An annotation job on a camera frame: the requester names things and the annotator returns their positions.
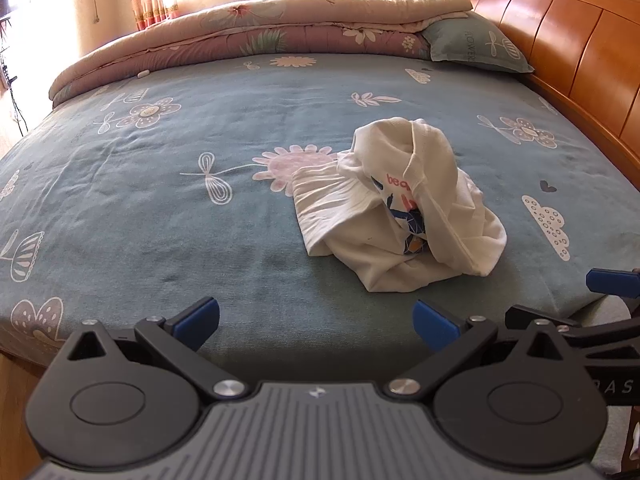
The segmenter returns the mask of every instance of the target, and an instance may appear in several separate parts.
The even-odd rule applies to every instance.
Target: green pillowcase
[[[456,61],[501,72],[533,72],[524,54],[492,22],[468,12],[468,18],[449,18],[422,31],[432,61]]]

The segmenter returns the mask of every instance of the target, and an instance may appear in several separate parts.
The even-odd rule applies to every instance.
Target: wooden bed frame
[[[471,0],[536,69],[525,84],[640,189],[640,0]]]

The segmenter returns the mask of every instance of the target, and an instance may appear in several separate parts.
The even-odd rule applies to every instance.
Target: pink flower print
[[[264,164],[267,171],[259,171],[253,176],[254,180],[273,179],[271,190],[278,193],[283,189],[286,196],[293,196],[292,176],[300,168],[307,166],[323,166],[338,157],[337,153],[331,153],[331,148],[325,146],[320,148],[314,144],[309,144],[304,150],[294,144],[285,148],[274,148],[275,153],[264,152],[262,157],[256,156],[254,162]]]

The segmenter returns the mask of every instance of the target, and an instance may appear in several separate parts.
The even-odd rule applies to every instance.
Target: bed
[[[185,64],[190,43],[174,38],[68,72],[0,162],[0,347],[47,365],[82,319],[118,329],[212,295],[222,319],[201,352],[231,373],[384,381],[426,355],[418,299],[496,320],[515,303],[570,316],[598,300],[585,273],[640,254],[640,0],[471,2],[532,75],[431,62],[417,34],[367,28],[340,30],[353,44],[335,54],[253,31],[231,59]],[[170,68],[135,77],[161,50]],[[440,128],[504,223],[488,277],[371,294],[306,255],[291,173],[393,116]],[[522,128],[538,142],[513,142]],[[561,247],[532,205],[557,214]]]

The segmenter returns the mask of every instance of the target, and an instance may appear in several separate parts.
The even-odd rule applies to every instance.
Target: folded quilt
[[[249,0],[167,20],[112,41],[63,70],[49,98],[72,81],[127,57],[207,38],[279,25],[338,25],[413,33],[444,17],[466,17],[469,0]]]
[[[297,170],[292,186],[307,253],[334,254],[371,292],[487,276],[507,241],[449,141],[423,120],[358,128],[350,150]]]

